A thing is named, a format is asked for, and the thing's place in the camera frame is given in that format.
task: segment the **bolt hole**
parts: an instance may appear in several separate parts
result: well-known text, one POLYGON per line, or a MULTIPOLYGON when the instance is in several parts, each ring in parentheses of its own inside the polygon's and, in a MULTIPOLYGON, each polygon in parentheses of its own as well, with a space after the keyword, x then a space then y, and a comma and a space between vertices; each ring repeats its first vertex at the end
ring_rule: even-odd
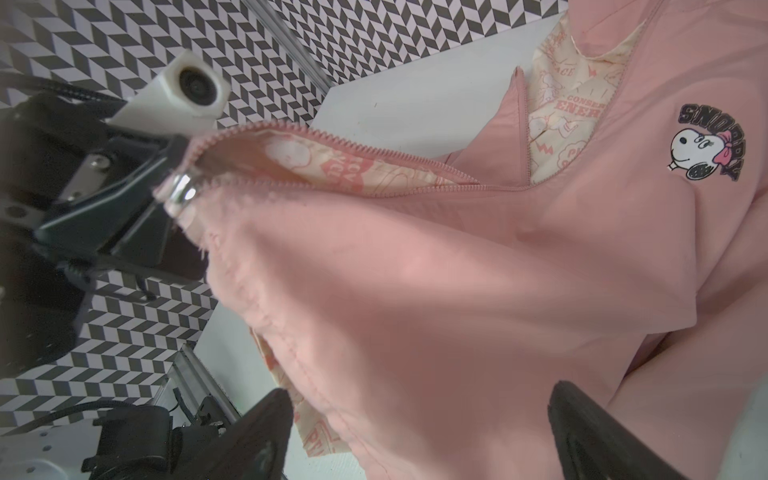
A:
POLYGON ((5 214, 10 218, 24 218, 27 216, 27 210, 19 205, 11 205, 5 208, 5 214))

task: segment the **pink jacket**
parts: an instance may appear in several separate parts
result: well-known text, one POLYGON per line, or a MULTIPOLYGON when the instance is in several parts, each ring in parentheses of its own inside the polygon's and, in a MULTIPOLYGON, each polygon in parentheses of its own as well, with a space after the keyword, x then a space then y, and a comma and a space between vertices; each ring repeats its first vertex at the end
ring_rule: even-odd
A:
POLYGON ((644 31, 584 150, 534 187, 520 71, 450 166, 276 123, 190 149, 185 167, 213 180, 180 223, 214 293, 369 480, 560 478, 560 379, 714 478, 768 372, 768 4, 573 0, 569 15, 586 55, 644 31), (298 144, 337 180, 270 163, 298 144), (355 183, 380 164, 438 180, 355 183))

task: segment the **patterned backdrop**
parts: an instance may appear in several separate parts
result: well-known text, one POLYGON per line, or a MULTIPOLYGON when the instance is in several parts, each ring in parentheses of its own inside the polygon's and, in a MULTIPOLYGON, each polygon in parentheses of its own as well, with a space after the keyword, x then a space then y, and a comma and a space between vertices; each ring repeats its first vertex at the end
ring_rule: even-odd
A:
MULTIPOLYGON (((231 81, 220 126, 264 118, 307 123, 322 100, 239 0, 40 0, 14 8, 0 0, 0 8, 6 10, 0 18, 8 19, 0 25, 2 69, 128 98, 190 48, 231 81)), ((0 90, 0 107, 23 98, 0 90)), ((104 291, 135 291, 134 280, 118 272, 103 280, 104 291)), ((155 394, 173 355, 197 340, 216 300, 201 283, 148 284, 158 300, 141 306, 96 296, 72 353, 0 380, 0 433, 79 402, 143 403, 155 394)))
POLYGON ((564 12, 565 0, 268 0, 337 83, 564 12))

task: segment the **pink bow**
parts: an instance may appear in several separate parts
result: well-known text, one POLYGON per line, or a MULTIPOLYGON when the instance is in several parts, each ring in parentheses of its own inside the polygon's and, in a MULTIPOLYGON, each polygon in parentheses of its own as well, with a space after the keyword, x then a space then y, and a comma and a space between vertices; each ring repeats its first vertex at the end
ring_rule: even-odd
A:
POLYGON ((730 163, 730 149, 733 146, 730 143, 730 130, 718 132, 717 136, 723 139, 725 147, 719 154, 715 155, 715 158, 712 161, 716 164, 726 166, 730 163))

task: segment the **snoopy patch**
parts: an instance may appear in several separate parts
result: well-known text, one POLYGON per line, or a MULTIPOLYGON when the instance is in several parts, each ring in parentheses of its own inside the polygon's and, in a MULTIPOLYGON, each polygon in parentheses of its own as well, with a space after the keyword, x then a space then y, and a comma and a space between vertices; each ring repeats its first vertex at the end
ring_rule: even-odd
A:
POLYGON ((720 167, 720 175, 739 180, 746 141, 733 117, 709 105, 685 104, 677 122, 704 128, 709 134, 693 128, 677 132, 670 146, 670 170, 683 168, 689 180, 702 180, 720 167))

